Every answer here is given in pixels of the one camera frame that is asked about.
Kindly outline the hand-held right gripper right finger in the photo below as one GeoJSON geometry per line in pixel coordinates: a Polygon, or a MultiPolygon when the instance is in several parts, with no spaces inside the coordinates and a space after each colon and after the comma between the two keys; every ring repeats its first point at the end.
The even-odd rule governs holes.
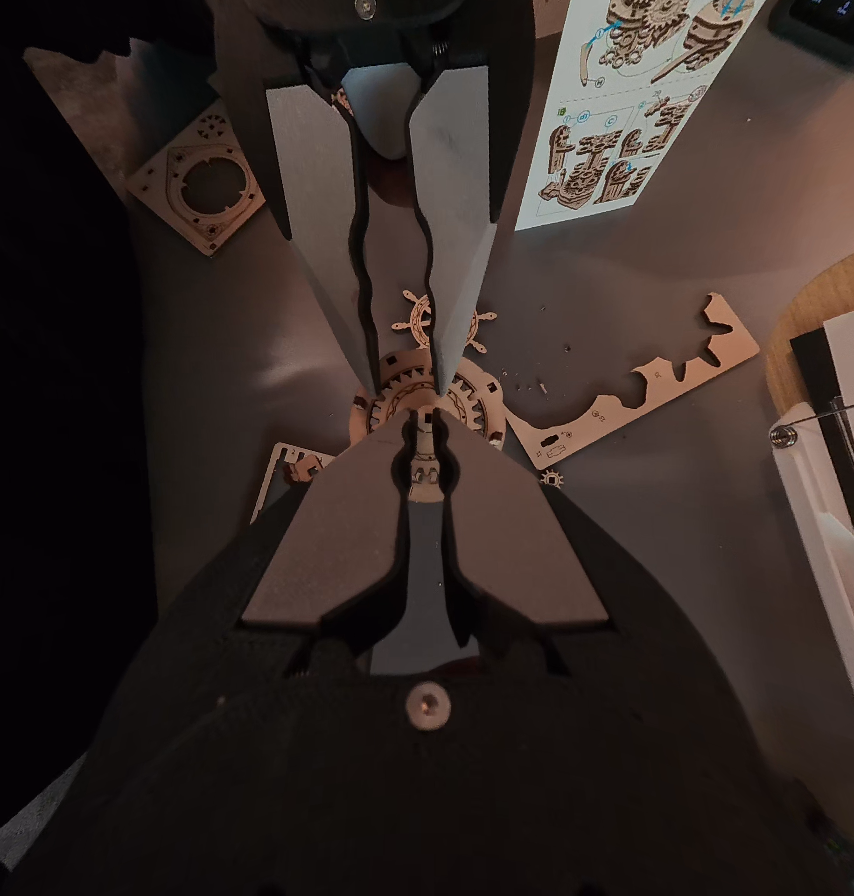
{"type": "Polygon", "coordinates": [[[538,481],[445,410],[433,410],[443,494],[445,600],[459,645],[604,626],[609,615],[538,481]]]}

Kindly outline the pentagonal wooden scrap sheet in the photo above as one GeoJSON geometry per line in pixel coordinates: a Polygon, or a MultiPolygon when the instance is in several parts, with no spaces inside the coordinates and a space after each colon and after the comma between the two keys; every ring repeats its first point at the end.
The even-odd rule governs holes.
{"type": "Polygon", "coordinates": [[[127,190],[207,256],[265,205],[220,99],[139,168],[127,190]]]}

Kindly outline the long wooden scrap strip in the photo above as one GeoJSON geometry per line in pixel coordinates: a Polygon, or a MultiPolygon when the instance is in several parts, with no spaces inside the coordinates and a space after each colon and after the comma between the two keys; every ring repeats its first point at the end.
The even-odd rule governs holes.
{"type": "Polygon", "coordinates": [[[757,342],[721,294],[708,294],[702,314],[708,323],[726,328],[708,340],[712,360],[691,358],[681,377],[662,357],[634,368],[645,382],[645,399],[636,408],[626,407],[617,396],[598,395],[577,419],[546,428],[534,427],[507,409],[507,422],[533,466],[546,469],[757,356],[757,342]]]}

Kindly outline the black backing sheet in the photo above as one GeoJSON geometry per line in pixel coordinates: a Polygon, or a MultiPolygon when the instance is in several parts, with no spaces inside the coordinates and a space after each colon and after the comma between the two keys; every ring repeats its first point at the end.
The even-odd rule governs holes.
{"type": "Polygon", "coordinates": [[[820,327],[791,339],[790,346],[813,410],[824,413],[834,409],[834,400],[844,400],[844,395],[838,383],[825,328],[820,327]]]}

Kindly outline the round wooden gear model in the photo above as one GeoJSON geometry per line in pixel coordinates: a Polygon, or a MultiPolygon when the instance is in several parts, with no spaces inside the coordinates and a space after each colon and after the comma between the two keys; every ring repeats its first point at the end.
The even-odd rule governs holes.
{"type": "Polygon", "coordinates": [[[354,396],[349,421],[350,442],[360,442],[398,413],[418,414],[418,436],[411,463],[409,500],[437,503],[443,499],[440,465],[433,451],[433,409],[475,431],[491,446],[502,449],[506,411],[499,382],[474,362],[462,359],[444,397],[434,389],[429,350],[389,353],[379,362],[381,387],[370,397],[364,389],[354,396]]]}

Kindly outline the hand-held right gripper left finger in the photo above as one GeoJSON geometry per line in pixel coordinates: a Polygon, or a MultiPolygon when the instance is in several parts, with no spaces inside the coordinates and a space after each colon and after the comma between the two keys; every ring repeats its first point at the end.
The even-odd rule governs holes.
{"type": "Polygon", "coordinates": [[[318,473],[242,613],[255,629],[370,650],[406,609],[418,416],[398,413],[318,473]]]}

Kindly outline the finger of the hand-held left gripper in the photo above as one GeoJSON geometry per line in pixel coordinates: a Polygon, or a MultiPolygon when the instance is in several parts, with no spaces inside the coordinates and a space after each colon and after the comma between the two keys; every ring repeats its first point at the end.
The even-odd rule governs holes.
{"type": "Polygon", "coordinates": [[[364,258],[364,140],[344,106],[308,85],[270,89],[266,101],[294,252],[346,360],[375,394],[379,351],[364,258]]]}
{"type": "Polygon", "coordinates": [[[441,73],[415,101],[408,138],[415,208],[428,243],[433,376],[444,396],[463,356],[496,233],[488,67],[441,73]]]}

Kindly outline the white assembly booklet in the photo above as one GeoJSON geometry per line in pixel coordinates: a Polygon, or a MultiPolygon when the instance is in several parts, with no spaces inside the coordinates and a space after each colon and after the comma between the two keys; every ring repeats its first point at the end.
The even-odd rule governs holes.
{"type": "Polygon", "coordinates": [[[634,204],[761,7],[571,2],[515,229],[634,204]]]}

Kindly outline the rectangular wooden cut-out sheet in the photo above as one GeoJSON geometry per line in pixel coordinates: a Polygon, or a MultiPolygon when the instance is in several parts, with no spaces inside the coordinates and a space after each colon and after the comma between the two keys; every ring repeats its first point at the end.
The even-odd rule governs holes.
{"type": "Polygon", "coordinates": [[[294,462],[301,455],[316,454],[321,457],[324,467],[335,458],[332,454],[316,452],[287,442],[276,442],[269,455],[263,479],[252,510],[251,523],[256,521],[262,511],[275,503],[289,486],[284,480],[285,462],[294,462]]]}

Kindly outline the wooden ship wheel part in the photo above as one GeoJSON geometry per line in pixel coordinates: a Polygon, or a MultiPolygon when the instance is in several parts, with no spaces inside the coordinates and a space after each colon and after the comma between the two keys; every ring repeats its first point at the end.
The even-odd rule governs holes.
{"type": "MultiPolygon", "coordinates": [[[[404,299],[412,303],[413,307],[407,321],[395,322],[391,328],[396,331],[410,330],[418,347],[422,350],[428,350],[431,347],[429,330],[432,324],[433,313],[429,297],[427,295],[416,297],[408,289],[403,290],[402,295],[404,299]]],[[[494,312],[479,313],[474,311],[467,331],[466,348],[470,347],[478,353],[485,354],[487,352],[486,346],[477,340],[479,325],[483,321],[494,321],[497,317],[498,315],[494,312]]]]}

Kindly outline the small black screen device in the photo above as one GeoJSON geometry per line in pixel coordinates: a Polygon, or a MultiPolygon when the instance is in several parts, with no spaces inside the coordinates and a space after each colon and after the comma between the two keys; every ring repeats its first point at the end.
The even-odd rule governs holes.
{"type": "Polygon", "coordinates": [[[854,66],[854,1],[778,1],[768,26],[802,49],[854,66]]]}

